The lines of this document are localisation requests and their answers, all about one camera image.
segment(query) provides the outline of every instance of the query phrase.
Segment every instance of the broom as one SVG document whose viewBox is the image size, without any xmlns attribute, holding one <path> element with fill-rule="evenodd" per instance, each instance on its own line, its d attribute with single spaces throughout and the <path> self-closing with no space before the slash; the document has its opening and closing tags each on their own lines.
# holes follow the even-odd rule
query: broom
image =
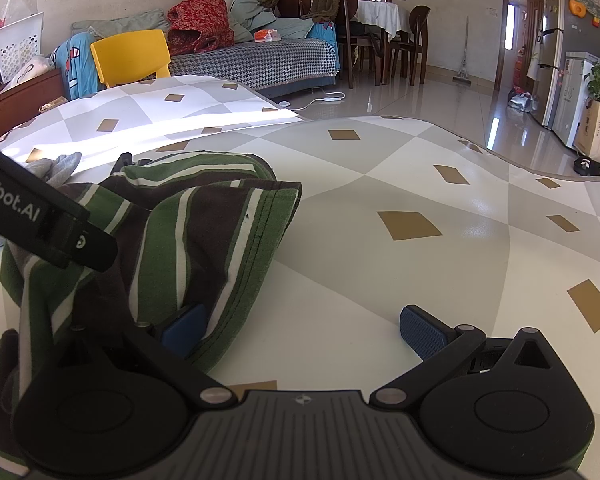
<svg viewBox="0 0 600 480">
<path fill-rule="evenodd" d="M 469 42 L 469 16 L 466 17 L 466 32 L 464 34 L 464 57 L 462 58 L 462 65 L 460 67 L 460 72 L 458 72 L 458 74 L 454 76 L 454 81 L 470 85 L 471 80 L 469 79 L 469 75 L 466 72 L 466 46 L 467 46 L 468 42 Z"/>
</svg>

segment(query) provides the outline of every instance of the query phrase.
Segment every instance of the window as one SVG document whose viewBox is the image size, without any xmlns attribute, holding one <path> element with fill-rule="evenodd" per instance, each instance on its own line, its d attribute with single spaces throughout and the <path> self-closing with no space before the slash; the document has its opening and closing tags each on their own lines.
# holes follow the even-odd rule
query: window
<svg viewBox="0 0 600 480">
<path fill-rule="evenodd" d="M 516 21 L 516 7 L 510 5 L 507 7 L 507 33 L 504 37 L 504 48 L 511 50 L 513 48 L 513 25 Z"/>
</svg>

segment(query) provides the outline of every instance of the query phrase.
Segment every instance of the tissue box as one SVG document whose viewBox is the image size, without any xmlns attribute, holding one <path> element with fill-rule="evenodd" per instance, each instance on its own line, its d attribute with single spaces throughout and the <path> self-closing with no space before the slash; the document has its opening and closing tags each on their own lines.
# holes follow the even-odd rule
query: tissue box
<svg viewBox="0 0 600 480">
<path fill-rule="evenodd" d="M 253 39 L 256 43 L 263 43 L 264 41 L 280 41 L 280 33 L 274 28 L 264 28 L 263 30 L 257 31 L 253 35 Z"/>
</svg>

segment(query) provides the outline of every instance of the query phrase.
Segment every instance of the dining table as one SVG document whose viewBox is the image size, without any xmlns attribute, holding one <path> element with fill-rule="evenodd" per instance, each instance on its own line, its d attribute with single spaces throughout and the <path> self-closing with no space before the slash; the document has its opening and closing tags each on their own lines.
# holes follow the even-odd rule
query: dining table
<svg viewBox="0 0 600 480">
<path fill-rule="evenodd" d="M 399 35 L 400 31 L 411 32 L 409 11 L 391 2 L 358 1 L 358 12 L 354 20 L 375 25 L 384 30 L 384 60 L 382 62 L 382 84 L 389 84 L 389 68 L 391 65 L 391 49 L 389 42 Z"/>
</svg>

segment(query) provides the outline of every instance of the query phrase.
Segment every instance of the cardboard box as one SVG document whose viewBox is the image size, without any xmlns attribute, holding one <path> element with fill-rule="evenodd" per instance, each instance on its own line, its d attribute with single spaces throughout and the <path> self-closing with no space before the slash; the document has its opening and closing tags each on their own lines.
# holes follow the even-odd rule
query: cardboard box
<svg viewBox="0 0 600 480">
<path fill-rule="evenodd" d="M 600 102 L 592 101 L 589 108 L 584 108 L 574 147 L 583 155 L 600 162 Z"/>
</svg>

